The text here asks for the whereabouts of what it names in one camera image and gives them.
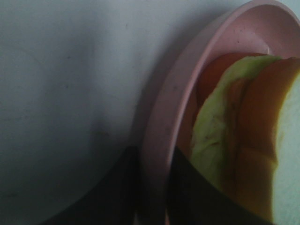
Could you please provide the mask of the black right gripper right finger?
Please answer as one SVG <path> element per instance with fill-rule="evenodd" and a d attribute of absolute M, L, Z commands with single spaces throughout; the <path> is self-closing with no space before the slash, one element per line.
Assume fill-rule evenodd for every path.
<path fill-rule="evenodd" d="M 175 148 L 166 207 L 171 225 L 267 225 L 214 188 Z"/>

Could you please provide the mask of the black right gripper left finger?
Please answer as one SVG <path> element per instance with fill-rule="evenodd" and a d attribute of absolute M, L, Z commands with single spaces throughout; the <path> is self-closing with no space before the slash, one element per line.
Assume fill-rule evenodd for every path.
<path fill-rule="evenodd" d="M 140 193 L 138 148 L 129 146 L 105 177 L 46 225 L 132 225 Z"/>

